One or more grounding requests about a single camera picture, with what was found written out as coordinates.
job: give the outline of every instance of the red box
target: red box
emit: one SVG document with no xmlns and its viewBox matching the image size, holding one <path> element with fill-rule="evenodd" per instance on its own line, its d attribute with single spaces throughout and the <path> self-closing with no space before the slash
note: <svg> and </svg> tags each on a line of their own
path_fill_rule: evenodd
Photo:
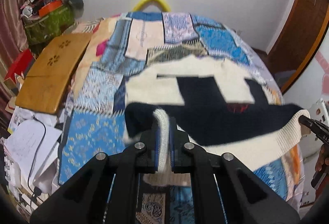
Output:
<svg viewBox="0 0 329 224">
<path fill-rule="evenodd" d="M 17 75 L 21 75 L 21 73 L 24 72 L 27 66 L 30 64 L 32 59 L 33 55 L 31 54 L 30 49 L 26 49 L 25 51 L 19 53 L 16 60 L 9 67 L 7 75 L 3 81 L 8 89 L 12 90 L 17 88 L 15 73 Z"/>
</svg>

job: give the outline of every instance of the pink decal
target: pink decal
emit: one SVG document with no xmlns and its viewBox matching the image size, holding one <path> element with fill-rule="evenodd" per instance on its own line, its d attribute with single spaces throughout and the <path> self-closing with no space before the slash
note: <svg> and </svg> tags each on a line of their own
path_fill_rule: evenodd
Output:
<svg viewBox="0 0 329 224">
<path fill-rule="evenodd" d="M 320 51 L 315 54 L 315 59 L 325 73 L 322 78 L 322 93 L 329 95 L 329 64 Z"/>
</svg>

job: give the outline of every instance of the wooden trim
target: wooden trim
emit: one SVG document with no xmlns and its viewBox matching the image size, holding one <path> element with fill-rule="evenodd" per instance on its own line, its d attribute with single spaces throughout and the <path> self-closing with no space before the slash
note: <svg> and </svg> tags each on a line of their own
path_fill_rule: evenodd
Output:
<svg viewBox="0 0 329 224">
<path fill-rule="evenodd" d="M 278 38 L 277 38 L 276 42 L 274 43 L 272 49 L 269 51 L 269 54 L 268 54 L 269 57 L 271 56 L 271 52 L 274 53 L 275 49 L 277 48 L 278 44 L 281 41 L 281 39 L 282 39 L 282 37 L 283 37 L 286 29 L 288 28 L 288 26 L 290 24 L 290 21 L 291 21 L 291 19 L 293 17 L 293 13 L 295 12 L 295 9 L 297 7 L 297 3 L 298 3 L 298 0 L 295 0 L 293 2 L 292 7 L 291 7 L 291 10 L 290 10 L 290 13 L 289 13 L 288 18 L 287 18 L 287 21 L 286 21 L 285 25 L 283 26 L 283 28 L 282 28 L 282 30 L 280 32 L 280 35 L 278 36 Z"/>
<path fill-rule="evenodd" d="M 296 72 L 282 86 L 282 88 L 281 88 L 282 94 L 284 94 L 292 86 L 292 84 L 299 78 L 299 76 L 302 74 L 302 72 L 305 70 L 305 68 L 307 67 L 307 65 L 312 60 L 313 56 L 315 55 L 315 53 L 319 49 L 320 44 L 321 44 L 321 42 L 322 42 L 322 40 L 323 40 L 323 38 L 325 36 L 325 31 L 327 30 L 328 22 L 329 22 L 329 6 L 328 6 L 328 9 L 327 9 L 327 13 L 326 13 L 326 16 L 324 18 L 322 27 L 320 29 L 320 32 L 319 32 L 318 36 L 316 37 L 316 39 L 315 39 L 315 41 L 314 41 L 314 43 L 312 45 L 312 48 L 308 52 L 308 54 L 305 57 L 305 59 L 303 60 L 303 62 L 297 68 Z"/>
</svg>

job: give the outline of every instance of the hand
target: hand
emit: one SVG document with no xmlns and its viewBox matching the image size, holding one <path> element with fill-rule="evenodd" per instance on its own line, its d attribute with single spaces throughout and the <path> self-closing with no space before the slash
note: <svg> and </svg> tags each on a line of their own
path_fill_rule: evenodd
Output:
<svg viewBox="0 0 329 224">
<path fill-rule="evenodd" d="M 324 159 L 324 152 L 325 148 L 324 145 L 321 146 L 319 158 L 317 159 L 316 165 L 315 165 L 315 171 L 320 171 L 322 169 L 322 165 L 325 163 L 326 165 L 329 165 L 329 157 Z"/>
</svg>

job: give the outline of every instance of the person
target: person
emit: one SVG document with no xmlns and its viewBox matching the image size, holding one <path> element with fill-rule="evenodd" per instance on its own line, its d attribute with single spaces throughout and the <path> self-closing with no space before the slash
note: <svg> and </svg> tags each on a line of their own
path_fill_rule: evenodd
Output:
<svg viewBox="0 0 329 224">
<path fill-rule="evenodd" d="M 319 157 L 317 159 L 316 165 L 315 165 L 315 171 L 320 171 L 322 169 L 322 165 L 326 164 L 329 165 L 329 157 L 325 158 L 325 154 L 327 155 L 328 153 L 325 153 L 325 146 L 322 145 L 319 153 Z M 329 175 L 323 179 L 321 182 L 319 188 L 315 191 L 315 199 L 319 197 L 319 195 L 322 193 L 324 187 L 327 185 L 329 182 Z"/>
</svg>

